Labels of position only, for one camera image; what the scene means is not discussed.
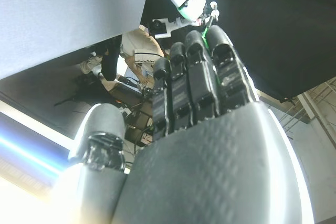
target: dark ceiling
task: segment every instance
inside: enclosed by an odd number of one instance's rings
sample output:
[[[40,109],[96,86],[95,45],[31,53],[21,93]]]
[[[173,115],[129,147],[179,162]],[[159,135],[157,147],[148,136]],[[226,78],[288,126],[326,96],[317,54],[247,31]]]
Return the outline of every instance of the dark ceiling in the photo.
[[[210,1],[259,90],[283,100],[336,76],[336,0]],[[169,0],[146,0],[142,23],[177,16]]]

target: black pants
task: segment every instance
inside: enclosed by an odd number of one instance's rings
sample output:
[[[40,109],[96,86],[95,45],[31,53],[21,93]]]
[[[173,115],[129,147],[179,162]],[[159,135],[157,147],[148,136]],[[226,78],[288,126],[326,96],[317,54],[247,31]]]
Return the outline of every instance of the black pants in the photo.
[[[121,35],[107,39],[98,44],[95,44],[92,48],[97,55],[103,55],[101,61],[101,73],[108,81],[113,81],[117,76],[117,64],[120,54]]]

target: person's arm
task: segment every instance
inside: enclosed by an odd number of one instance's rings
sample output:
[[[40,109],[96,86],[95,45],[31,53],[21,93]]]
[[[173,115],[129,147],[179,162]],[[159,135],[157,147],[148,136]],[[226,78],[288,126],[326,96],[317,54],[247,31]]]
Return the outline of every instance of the person's arm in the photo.
[[[144,77],[141,73],[141,68],[135,64],[134,56],[128,56],[125,58],[127,66],[132,70],[132,72],[137,76],[140,83],[146,85],[147,78]]]

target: white sneaker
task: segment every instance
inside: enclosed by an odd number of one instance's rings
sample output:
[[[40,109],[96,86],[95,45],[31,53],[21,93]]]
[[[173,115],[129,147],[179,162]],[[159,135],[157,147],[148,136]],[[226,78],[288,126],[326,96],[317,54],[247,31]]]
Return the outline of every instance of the white sneaker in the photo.
[[[103,57],[92,56],[87,61],[83,61],[79,67],[80,71],[84,74],[88,74],[95,66],[101,64]]]

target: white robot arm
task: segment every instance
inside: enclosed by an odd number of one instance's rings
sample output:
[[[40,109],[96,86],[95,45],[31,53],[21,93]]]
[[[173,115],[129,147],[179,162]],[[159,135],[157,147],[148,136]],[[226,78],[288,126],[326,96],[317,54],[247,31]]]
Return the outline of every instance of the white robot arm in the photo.
[[[206,0],[171,0],[180,12],[182,17],[179,17],[174,22],[169,22],[167,18],[153,20],[154,31],[156,39],[169,38],[171,32],[179,28],[192,25],[201,26],[208,23],[210,16],[214,16],[218,20],[219,11],[217,10],[216,2],[211,2],[213,9],[211,15],[204,13]]]

